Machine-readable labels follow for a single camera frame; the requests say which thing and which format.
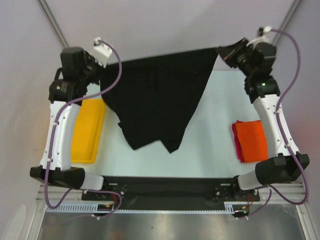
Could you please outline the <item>black t-shirt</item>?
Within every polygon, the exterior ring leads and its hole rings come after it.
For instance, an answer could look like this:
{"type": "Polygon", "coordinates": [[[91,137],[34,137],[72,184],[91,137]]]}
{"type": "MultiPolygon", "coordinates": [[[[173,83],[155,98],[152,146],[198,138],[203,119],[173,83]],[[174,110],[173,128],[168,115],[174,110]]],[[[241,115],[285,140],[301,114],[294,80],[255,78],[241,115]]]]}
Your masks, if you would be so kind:
{"type": "Polygon", "coordinates": [[[203,96],[220,47],[110,64],[100,79],[102,99],[119,118],[128,145],[160,141],[172,153],[203,96]]]}

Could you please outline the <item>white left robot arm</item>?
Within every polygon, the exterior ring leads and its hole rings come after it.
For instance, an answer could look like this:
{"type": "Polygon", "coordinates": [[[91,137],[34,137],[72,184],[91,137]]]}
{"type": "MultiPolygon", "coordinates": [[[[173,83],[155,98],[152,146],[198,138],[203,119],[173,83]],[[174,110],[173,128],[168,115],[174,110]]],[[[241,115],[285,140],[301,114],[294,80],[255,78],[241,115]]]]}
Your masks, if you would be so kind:
{"type": "Polygon", "coordinates": [[[110,196],[111,188],[101,175],[73,167],[72,140],[77,117],[89,84],[98,84],[106,68],[111,47],[95,46],[91,52],[81,47],[68,47],[60,53],[61,67],[49,86],[50,122],[43,156],[38,166],[30,169],[30,177],[46,187],[93,190],[100,200],[110,196]]]}

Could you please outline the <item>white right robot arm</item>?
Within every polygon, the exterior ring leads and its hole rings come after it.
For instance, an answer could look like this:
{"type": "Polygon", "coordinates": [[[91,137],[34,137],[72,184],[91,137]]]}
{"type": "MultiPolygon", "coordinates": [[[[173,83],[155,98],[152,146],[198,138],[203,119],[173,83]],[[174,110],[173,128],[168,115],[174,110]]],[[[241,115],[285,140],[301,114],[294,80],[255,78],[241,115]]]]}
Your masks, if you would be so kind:
{"type": "Polygon", "coordinates": [[[238,68],[245,75],[244,90],[261,120],[268,150],[268,158],[257,163],[253,171],[234,177],[236,185],[230,188],[231,196],[242,201],[249,190],[296,181],[310,159],[295,144],[279,103],[281,92],[271,75],[276,47],[265,41],[250,43],[243,38],[218,47],[217,52],[229,67],[238,68]]]}

